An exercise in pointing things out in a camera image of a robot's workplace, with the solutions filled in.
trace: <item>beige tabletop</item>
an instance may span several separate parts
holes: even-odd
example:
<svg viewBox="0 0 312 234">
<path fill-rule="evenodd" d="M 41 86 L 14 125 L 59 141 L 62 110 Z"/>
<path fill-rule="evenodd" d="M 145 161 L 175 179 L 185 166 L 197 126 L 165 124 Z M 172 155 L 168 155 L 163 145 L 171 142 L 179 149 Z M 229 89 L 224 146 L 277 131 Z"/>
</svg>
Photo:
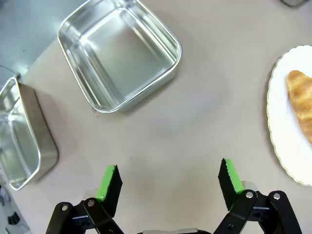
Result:
<svg viewBox="0 0 312 234">
<path fill-rule="evenodd" d="M 132 111 L 92 110 L 57 40 L 23 77 L 59 149 L 48 174 L 12 191 L 34 234 L 45 233 L 57 203 L 76 205 L 96 189 L 112 164 L 124 183 L 115 221 L 126 234 L 213 232 L 227 213 L 217 179 L 223 157 L 263 194 L 286 192 L 310 233 L 312 188 L 289 177 L 274 154 L 266 95 L 278 58 L 311 43 L 312 1 L 297 9 L 278 0 L 143 2 L 177 36 L 183 55 L 174 80 Z M 243 233 L 262 231 L 251 223 Z"/>
</svg>

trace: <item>white plate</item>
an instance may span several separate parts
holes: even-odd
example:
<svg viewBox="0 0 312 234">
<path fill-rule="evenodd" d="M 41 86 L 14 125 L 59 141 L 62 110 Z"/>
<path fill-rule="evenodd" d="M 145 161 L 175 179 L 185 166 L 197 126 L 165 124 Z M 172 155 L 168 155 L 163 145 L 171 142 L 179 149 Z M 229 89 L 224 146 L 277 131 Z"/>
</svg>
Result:
<svg viewBox="0 0 312 234">
<path fill-rule="evenodd" d="M 286 77 L 292 70 L 312 77 L 311 46 L 293 48 L 277 61 L 268 90 L 268 126 L 276 156 L 287 174 L 312 186 L 312 145 L 301 131 L 286 86 Z"/>
</svg>

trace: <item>wire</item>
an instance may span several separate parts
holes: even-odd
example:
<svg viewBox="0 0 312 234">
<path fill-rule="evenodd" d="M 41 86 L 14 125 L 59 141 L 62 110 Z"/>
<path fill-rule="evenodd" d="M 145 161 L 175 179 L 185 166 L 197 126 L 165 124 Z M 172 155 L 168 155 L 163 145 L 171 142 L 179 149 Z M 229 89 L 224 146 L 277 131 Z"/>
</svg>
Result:
<svg viewBox="0 0 312 234">
<path fill-rule="evenodd" d="M 6 69 L 6 70 L 8 70 L 8 71 L 10 71 L 10 72 L 13 72 L 14 74 L 16 74 L 15 71 L 13 71 L 13 70 L 10 69 L 10 68 L 7 68 L 6 66 L 3 66 L 3 65 L 0 64 L 0 67 L 3 67 L 4 69 Z"/>
</svg>

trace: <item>rectangular metal container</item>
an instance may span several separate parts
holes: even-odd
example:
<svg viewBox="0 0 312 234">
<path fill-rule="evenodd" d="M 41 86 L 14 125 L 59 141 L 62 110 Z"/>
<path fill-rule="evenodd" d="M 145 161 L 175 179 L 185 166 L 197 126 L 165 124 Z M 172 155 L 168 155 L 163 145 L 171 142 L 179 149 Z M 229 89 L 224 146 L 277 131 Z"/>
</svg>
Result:
<svg viewBox="0 0 312 234">
<path fill-rule="evenodd" d="M 57 159 L 35 91 L 10 78 L 0 92 L 0 163 L 10 186 L 20 190 Z"/>
<path fill-rule="evenodd" d="M 103 113 L 172 79 L 182 53 L 177 38 L 138 0 L 87 1 L 62 23 L 58 40 L 88 102 Z"/>
</svg>

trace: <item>green tape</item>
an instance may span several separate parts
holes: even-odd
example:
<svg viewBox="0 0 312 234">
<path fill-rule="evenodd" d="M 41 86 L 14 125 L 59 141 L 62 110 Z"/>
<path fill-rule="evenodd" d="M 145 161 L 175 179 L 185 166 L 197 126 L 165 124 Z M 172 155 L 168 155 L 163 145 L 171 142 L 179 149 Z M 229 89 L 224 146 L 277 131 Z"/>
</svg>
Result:
<svg viewBox="0 0 312 234">
<path fill-rule="evenodd" d="M 111 183 L 114 171 L 115 171 L 115 166 L 108 166 L 107 167 L 106 172 L 103 176 L 101 185 L 97 191 L 97 200 L 104 201 L 104 199 L 106 198 L 107 191 L 108 191 L 109 185 Z"/>
<path fill-rule="evenodd" d="M 242 181 L 240 181 L 240 178 L 238 176 L 238 173 L 236 172 L 236 169 L 232 163 L 232 160 L 226 158 L 226 166 L 228 168 L 228 173 L 231 179 L 231 182 L 233 184 L 234 190 L 237 194 L 240 194 L 242 191 L 245 190 L 244 185 Z"/>
</svg>

